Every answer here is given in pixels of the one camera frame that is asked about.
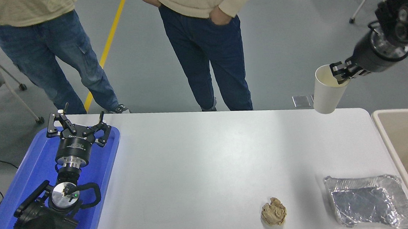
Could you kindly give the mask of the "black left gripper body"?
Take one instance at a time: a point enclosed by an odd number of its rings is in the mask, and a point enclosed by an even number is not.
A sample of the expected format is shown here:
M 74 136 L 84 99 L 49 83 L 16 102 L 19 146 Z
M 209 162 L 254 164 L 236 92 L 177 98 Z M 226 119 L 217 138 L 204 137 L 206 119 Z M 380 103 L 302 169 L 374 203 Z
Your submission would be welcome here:
M 88 163 L 93 143 L 94 134 L 90 134 L 88 131 L 77 132 L 76 135 L 70 133 L 69 130 L 62 131 L 55 157 L 56 163 L 64 164 L 65 158 L 72 156 L 81 159 L 81 163 Z

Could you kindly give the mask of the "person's left hand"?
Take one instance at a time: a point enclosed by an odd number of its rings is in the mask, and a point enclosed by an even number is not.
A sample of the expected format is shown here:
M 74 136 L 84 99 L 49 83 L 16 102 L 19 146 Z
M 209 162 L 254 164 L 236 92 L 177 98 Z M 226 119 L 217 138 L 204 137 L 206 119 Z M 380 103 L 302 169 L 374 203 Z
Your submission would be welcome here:
M 230 15 L 224 13 L 219 6 L 214 7 L 209 13 L 209 19 L 215 25 L 227 25 L 233 19 Z

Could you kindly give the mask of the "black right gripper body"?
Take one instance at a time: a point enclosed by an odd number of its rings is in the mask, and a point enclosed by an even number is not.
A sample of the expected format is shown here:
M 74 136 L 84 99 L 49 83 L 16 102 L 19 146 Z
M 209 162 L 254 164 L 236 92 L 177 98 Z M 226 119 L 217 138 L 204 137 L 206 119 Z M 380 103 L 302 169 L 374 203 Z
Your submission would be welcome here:
M 402 59 L 401 46 L 389 42 L 382 31 L 370 31 L 355 45 L 351 57 L 352 73 L 383 72 Z

